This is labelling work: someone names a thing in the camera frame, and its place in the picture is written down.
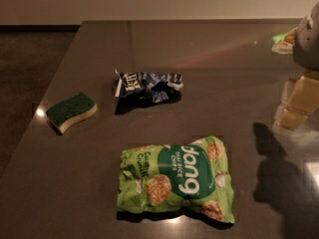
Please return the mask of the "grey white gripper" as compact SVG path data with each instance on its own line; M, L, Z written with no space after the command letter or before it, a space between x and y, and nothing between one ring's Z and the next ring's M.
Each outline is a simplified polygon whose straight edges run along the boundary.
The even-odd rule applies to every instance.
M298 25L293 58L298 65L316 71L285 83L275 124L289 130L299 128L319 108L319 2Z

